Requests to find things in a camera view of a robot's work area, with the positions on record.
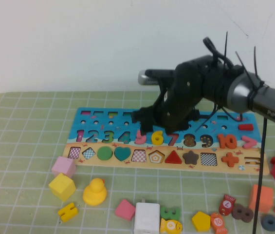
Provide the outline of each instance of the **number puzzle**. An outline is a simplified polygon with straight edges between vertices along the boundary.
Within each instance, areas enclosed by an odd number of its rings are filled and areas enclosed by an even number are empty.
[[[243,121],[236,122],[225,113],[216,113],[199,130],[203,118],[191,121],[186,131],[167,135],[164,129],[154,126],[153,133],[142,136],[140,123],[131,121],[133,111],[79,108],[63,156],[85,166],[258,175],[261,136],[254,114],[245,113]],[[253,130],[240,130],[241,123],[252,124]],[[243,147],[248,139],[257,144]],[[233,163],[227,163],[227,155],[233,156]],[[266,157],[263,174],[269,174]]]

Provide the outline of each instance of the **equals sign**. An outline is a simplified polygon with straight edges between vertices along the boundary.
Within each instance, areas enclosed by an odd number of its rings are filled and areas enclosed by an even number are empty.
[[[244,157],[244,159],[245,159],[245,165],[248,165],[248,166],[258,166],[260,164],[259,157]]]

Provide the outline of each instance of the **orange block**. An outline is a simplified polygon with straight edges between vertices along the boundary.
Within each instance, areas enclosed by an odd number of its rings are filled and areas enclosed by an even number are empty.
[[[249,208],[252,210],[255,210],[257,188],[258,188],[257,184],[253,185],[251,194],[250,194]],[[267,213],[273,206],[273,202],[274,202],[274,190],[272,188],[262,186],[258,210],[261,212]]]

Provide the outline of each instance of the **rubber duck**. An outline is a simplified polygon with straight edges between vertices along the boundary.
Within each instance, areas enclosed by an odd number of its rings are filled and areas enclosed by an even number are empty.
[[[83,200],[90,206],[97,206],[105,201],[107,189],[105,181],[99,178],[93,179],[83,192]]]

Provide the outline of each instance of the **yellow number block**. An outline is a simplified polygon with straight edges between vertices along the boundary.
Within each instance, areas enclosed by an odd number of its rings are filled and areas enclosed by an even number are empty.
[[[201,211],[196,213],[191,221],[197,232],[207,232],[211,228],[211,217]]]
[[[151,135],[151,142],[154,145],[163,144],[163,131],[156,131]]]
[[[63,173],[58,174],[49,187],[52,193],[62,201],[66,201],[76,190],[73,180]]]
[[[74,206],[73,202],[58,211],[58,215],[63,222],[67,222],[69,219],[75,217],[77,214],[78,209]]]

